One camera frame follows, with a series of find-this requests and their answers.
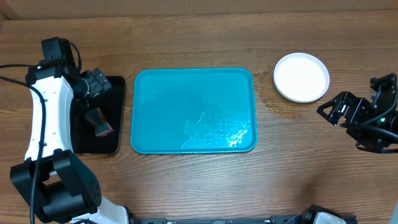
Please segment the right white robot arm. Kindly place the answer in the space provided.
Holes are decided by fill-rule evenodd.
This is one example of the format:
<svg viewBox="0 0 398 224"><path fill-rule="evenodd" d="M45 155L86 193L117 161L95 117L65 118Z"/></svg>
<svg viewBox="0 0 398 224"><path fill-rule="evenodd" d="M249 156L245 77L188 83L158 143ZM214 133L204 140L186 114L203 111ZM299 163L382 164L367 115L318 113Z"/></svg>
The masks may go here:
<svg viewBox="0 0 398 224"><path fill-rule="evenodd" d="M332 100L317 108L317 113L336 126L340 126L356 140L356 148L378 154L393 154L391 144L397 144L397 75L372 77L369 82L374 91L371 101L342 91Z"/></svg>

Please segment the red green scrub sponge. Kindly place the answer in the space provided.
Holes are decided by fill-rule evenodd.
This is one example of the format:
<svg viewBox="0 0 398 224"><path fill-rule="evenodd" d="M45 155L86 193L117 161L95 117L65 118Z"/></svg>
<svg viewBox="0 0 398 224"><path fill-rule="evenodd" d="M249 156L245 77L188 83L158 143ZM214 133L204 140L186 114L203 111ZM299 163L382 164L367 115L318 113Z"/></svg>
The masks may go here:
<svg viewBox="0 0 398 224"><path fill-rule="evenodd" d="M113 131L99 108L88 110L85 119L94 126L96 137L105 136Z"/></svg>

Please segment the white plate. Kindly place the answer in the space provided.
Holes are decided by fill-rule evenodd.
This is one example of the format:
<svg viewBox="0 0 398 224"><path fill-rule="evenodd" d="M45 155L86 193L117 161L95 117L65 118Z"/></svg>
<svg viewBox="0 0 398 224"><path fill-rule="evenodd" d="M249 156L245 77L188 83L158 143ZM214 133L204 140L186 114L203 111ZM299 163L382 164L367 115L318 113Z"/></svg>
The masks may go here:
<svg viewBox="0 0 398 224"><path fill-rule="evenodd" d="M278 92L290 101L311 103L319 100L330 86L330 74L325 64L306 53L282 57L273 72Z"/></svg>

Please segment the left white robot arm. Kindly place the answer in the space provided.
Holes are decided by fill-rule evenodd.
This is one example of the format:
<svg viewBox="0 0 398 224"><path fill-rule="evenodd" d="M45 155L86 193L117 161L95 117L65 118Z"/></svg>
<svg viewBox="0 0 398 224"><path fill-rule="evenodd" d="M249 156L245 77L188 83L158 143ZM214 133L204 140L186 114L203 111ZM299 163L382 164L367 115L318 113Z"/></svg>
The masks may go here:
<svg viewBox="0 0 398 224"><path fill-rule="evenodd" d="M102 193L80 154L119 151L126 82L100 69L83 70L67 39L42 41L43 59L28 67L24 85L32 95L29 147L12 166L11 182L44 223L135 223L131 211Z"/></svg>

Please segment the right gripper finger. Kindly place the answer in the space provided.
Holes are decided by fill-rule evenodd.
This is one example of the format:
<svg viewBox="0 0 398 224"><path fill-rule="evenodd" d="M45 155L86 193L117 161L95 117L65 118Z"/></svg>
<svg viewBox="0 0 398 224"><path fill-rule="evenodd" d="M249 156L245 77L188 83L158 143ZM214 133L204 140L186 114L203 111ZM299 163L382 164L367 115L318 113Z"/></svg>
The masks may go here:
<svg viewBox="0 0 398 224"><path fill-rule="evenodd" d="M336 126L338 124L339 119L345 115L346 108L347 106L343 102L335 103L332 106L332 109L329 114L330 115L329 122L332 125Z"/></svg>
<svg viewBox="0 0 398 224"><path fill-rule="evenodd" d="M331 108L335 103L340 103L340 102L344 102L344 97L345 97L345 92L342 91L341 93L339 93L338 95L336 95L332 100L324 103L323 105L319 106L317 108L317 113L322 116L323 118L325 118L326 120L329 120L330 117L330 112L326 113L325 109L327 108Z"/></svg>

